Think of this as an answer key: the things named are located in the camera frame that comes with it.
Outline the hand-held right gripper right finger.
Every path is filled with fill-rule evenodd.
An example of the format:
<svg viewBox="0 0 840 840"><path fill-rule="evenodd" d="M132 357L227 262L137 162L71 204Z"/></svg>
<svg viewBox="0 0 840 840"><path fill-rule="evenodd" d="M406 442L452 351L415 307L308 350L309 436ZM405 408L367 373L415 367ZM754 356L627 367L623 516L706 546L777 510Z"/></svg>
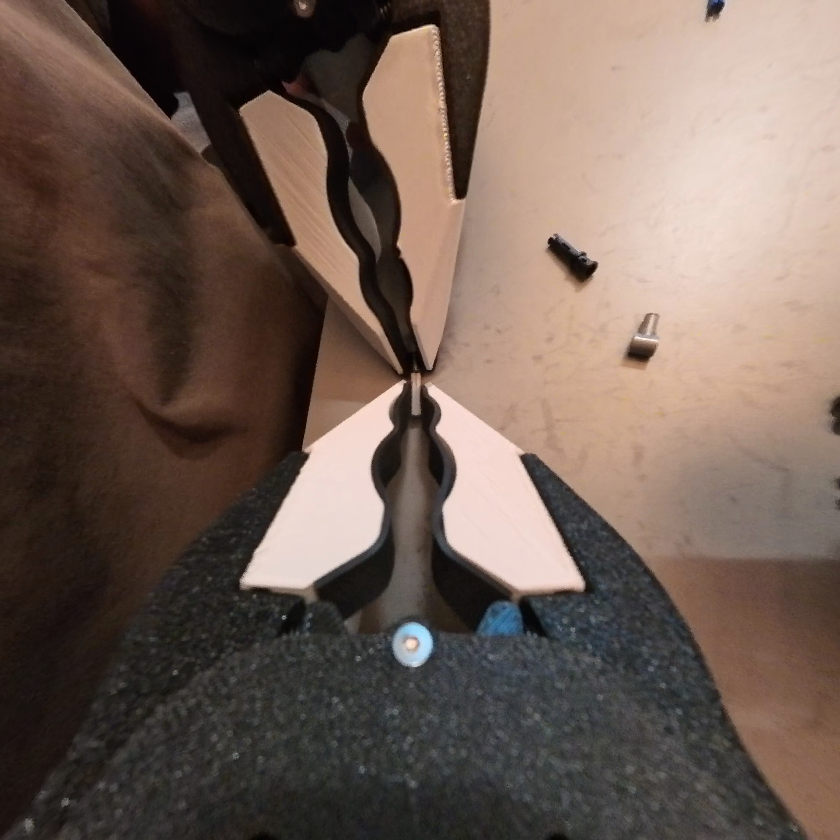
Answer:
<svg viewBox="0 0 840 840"><path fill-rule="evenodd" d="M432 572L449 606L580 593L585 581L523 461L524 452L435 385L421 388Z"/></svg>

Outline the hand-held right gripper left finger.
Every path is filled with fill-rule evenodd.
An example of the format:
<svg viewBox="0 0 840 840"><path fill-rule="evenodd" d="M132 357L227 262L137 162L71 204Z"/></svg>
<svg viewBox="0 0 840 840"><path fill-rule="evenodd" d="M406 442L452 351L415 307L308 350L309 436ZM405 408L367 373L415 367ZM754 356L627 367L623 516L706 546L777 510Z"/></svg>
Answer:
<svg viewBox="0 0 840 840"><path fill-rule="evenodd" d="M399 469L412 399L408 381L395 384L303 451L242 590L308 603L370 603L383 593L394 565L385 488Z"/></svg>

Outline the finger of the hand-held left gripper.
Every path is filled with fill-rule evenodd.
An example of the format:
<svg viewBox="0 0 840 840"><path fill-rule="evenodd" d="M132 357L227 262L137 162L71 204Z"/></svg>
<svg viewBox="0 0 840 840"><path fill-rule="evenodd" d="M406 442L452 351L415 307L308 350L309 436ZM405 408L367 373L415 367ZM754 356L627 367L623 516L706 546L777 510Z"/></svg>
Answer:
<svg viewBox="0 0 840 840"><path fill-rule="evenodd" d="M455 194L438 26L388 39L362 103L371 139L395 182L396 245L413 286L409 319L423 365L431 370L444 336L466 210Z"/></svg>
<svg viewBox="0 0 840 840"><path fill-rule="evenodd" d="M273 91L239 113L286 217L297 257L373 349L403 374L391 340L364 299L362 281L375 278L375 258L350 210L348 155L339 126L309 102Z"/></svg>

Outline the black toy pin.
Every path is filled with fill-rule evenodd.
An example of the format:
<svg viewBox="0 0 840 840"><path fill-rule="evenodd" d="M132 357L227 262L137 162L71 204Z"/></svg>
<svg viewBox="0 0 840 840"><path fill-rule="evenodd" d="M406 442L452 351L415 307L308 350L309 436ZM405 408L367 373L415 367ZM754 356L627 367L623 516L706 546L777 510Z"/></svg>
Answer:
<svg viewBox="0 0 840 840"><path fill-rule="evenodd" d="M570 242L558 234L552 234L547 241L549 252L556 257L578 281L590 279L599 264L584 251L572 246Z"/></svg>

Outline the person's brown trouser leg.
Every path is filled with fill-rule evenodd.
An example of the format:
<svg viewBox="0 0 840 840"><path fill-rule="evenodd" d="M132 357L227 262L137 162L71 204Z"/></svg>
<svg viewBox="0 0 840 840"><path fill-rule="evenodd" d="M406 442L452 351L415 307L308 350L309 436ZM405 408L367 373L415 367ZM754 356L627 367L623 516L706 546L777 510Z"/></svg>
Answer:
<svg viewBox="0 0 840 840"><path fill-rule="evenodd" d="M316 313L66 2L1 13L2 833L126 627L301 438Z"/></svg>

